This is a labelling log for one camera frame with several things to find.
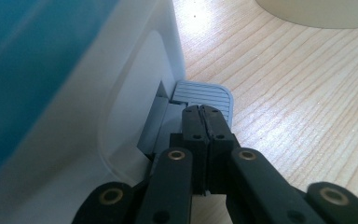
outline metal rivet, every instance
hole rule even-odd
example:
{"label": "metal rivet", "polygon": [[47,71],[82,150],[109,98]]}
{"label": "metal rivet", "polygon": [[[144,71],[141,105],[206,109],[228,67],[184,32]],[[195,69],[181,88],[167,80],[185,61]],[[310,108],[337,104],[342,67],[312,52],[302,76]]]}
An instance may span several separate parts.
{"label": "metal rivet", "polygon": [[185,153],[183,151],[175,150],[175,151],[168,153],[168,157],[171,160],[179,161],[185,157]]}
{"label": "metal rivet", "polygon": [[322,188],[320,193],[321,196],[330,203],[341,205],[341,206],[350,203],[348,197],[337,189],[331,189],[326,187],[326,188]]}
{"label": "metal rivet", "polygon": [[255,154],[251,151],[242,151],[240,152],[240,158],[241,159],[244,159],[244,160],[247,160],[247,161],[252,161],[252,160],[255,160]]}
{"label": "metal rivet", "polygon": [[107,189],[100,194],[100,203],[104,205],[112,205],[118,203],[123,198],[123,190],[121,189]]}

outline wooden table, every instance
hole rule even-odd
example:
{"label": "wooden table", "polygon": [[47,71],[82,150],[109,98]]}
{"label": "wooden table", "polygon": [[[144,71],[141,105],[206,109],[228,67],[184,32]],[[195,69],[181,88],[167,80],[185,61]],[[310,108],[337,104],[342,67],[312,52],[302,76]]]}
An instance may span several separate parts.
{"label": "wooden table", "polygon": [[[299,189],[358,196],[358,29],[280,20],[255,0],[174,0],[187,78],[234,96],[234,132]],[[192,223],[230,223],[225,197],[193,199]]]}

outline light wood grain surface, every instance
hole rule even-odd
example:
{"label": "light wood grain surface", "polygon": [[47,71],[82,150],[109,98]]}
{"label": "light wood grain surface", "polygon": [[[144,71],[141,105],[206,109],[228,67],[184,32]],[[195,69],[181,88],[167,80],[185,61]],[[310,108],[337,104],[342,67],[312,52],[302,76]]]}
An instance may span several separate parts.
{"label": "light wood grain surface", "polygon": [[[234,96],[234,132],[293,186],[358,196],[358,29],[282,21],[255,0],[173,0],[187,79]],[[225,197],[193,199],[192,223],[231,223]]]}

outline blue cover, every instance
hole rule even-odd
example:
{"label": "blue cover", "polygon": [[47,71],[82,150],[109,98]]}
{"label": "blue cover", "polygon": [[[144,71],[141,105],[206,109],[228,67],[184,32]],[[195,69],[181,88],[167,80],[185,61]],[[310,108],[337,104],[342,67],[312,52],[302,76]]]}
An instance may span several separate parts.
{"label": "blue cover", "polygon": [[117,0],[0,0],[0,165],[96,37]]}

